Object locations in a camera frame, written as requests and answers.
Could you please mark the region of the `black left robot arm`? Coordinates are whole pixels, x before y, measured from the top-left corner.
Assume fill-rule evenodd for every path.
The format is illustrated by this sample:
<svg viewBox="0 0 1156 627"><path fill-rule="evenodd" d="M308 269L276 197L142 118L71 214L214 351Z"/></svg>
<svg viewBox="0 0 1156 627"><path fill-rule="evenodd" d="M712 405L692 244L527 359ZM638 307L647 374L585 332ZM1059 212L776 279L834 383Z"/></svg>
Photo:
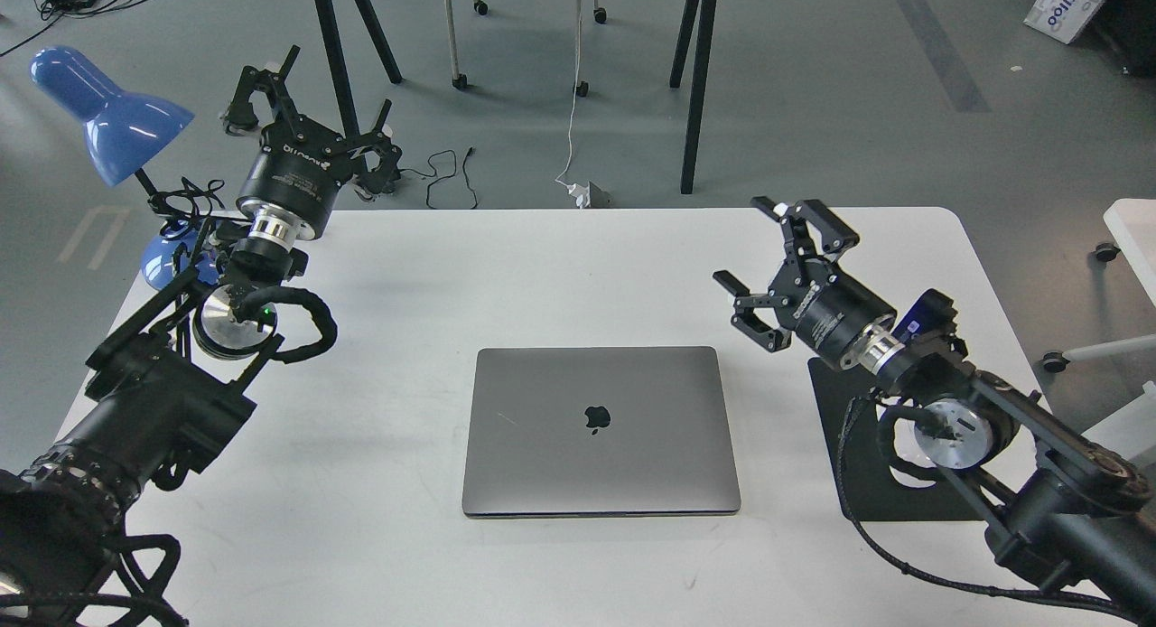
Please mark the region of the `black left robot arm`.
<svg viewBox="0 0 1156 627"><path fill-rule="evenodd" d="M148 484L176 490L200 473L255 412L249 384L268 362L323 355L338 338L329 307L289 280L307 266L301 241L329 224L339 191L388 193L401 150L385 99L369 130L329 130L286 91L297 46L277 71L244 68L228 133L259 127L251 98L273 115L237 201L238 217L169 202L144 163L191 121L169 99L129 93L74 47L44 47L34 84L86 130L108 185L133 175L166 217L172 276L92 351L87 416L21 473L3 472L3 625L75 626L92 607L119 626L185 619L163 593L181 556L169 534L129 536L126 515Z"/></svg>

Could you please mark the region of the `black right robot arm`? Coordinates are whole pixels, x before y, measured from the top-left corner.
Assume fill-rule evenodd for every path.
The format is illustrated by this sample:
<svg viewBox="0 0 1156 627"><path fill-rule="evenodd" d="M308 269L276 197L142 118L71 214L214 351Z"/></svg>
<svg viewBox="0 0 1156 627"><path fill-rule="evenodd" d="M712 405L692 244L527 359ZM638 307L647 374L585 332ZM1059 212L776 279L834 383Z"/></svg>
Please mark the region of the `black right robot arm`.
<svg viewBox="0 0 1156 627"><path fill-rule="evenodd" d="M1073 431L995 372L975 367L951 298L925 292L904 318L842 270L859 235L824 202L751 200L781 228L784 257L755 294L727 270L732 326L763 351L801 342L814 383L833 384L827 449L843 515L902 574L962 593L1079 608L1153 625L1153 484L1135 463ZM892 556L851 499L854 469L899 471L948 490L985 524L993 562L1028 589L944 578Z"/></svg>

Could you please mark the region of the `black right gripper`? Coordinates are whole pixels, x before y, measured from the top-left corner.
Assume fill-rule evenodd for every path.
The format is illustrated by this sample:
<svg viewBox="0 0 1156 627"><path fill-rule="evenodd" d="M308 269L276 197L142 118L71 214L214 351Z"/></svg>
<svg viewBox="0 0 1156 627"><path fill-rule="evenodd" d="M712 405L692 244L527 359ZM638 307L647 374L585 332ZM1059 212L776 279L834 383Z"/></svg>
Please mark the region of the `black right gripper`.
<svg viewBox="0 0 1156 627"><path fill-rule="evenodd" d="M755 196L750 204L780 224L785 257L762 295L729 270L716 270L712 276L733 297L732 326L768 352L785 351L795 334L827 366L853 368L864 332L874 325L891 329L896 320L895 307L838 265L858 248L859 233L820 200L775 202Z"/></svg>

